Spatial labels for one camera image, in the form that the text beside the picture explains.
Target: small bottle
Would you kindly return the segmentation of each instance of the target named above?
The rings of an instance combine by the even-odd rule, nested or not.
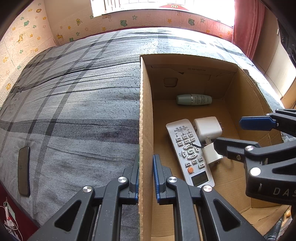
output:
[[[176,101],[177,101],[177,104],[182,104],[182,105],[203,105],[203,104],[211,104],[212,97],[208,95],[185,94],[185,95],[177,95]]]

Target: smartphone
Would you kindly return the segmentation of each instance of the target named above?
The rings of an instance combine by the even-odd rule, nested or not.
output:
[[[18,168],[17,168],[17,183],[19,193],[24,196],[30,196],[30,181],[29,181],[29,160],[30,147],[26,146],[19,151]]]

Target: cardboard box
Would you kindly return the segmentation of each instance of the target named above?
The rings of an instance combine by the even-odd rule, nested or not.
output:
[[[177,105],[176,95],[188,93],[210,95],[213,102],[202,106]],[[270,112],[255,84],[233,63],[181,54],[141,56],[140,240],[174,240],[173,207],[157,204],[152,173],[152,156],[159,154],[162,165],[170,167],[174,176],[183,179],[165,127],[167,123],[215,116],[224,128],[222,137],[269,146],[283,142],[279,131],[245,131],[240,128],[239,120],[242,116]],[[211,172],[215,190],[261,234],[265,234],[288,207],[247,197],[242,163],[224,158]]]

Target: bed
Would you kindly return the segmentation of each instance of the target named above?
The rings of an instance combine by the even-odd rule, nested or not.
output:
[[[272,110],[282,108],[255,65],[230,42],[190,30],[115,31],[47,49],[22,71],[0,110],[0,181],[37,225],[83,186],[100,187],[139,151],[140,55],[180,53],[236,63]],[[30,146],[30,197],[17,185]],[[137,206],[124,206],[121,240],[138,239]]]

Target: air conditioner remote control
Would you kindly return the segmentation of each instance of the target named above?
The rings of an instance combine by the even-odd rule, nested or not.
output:
[[[214,179],[209,165],[205,161],[202,148],[189,144],[192,142],[201,146],[190,121],[187,119],[178,120],[166,124],[166,128],[187,184],[196,187],[208,184],[213,187],[215,185]]]

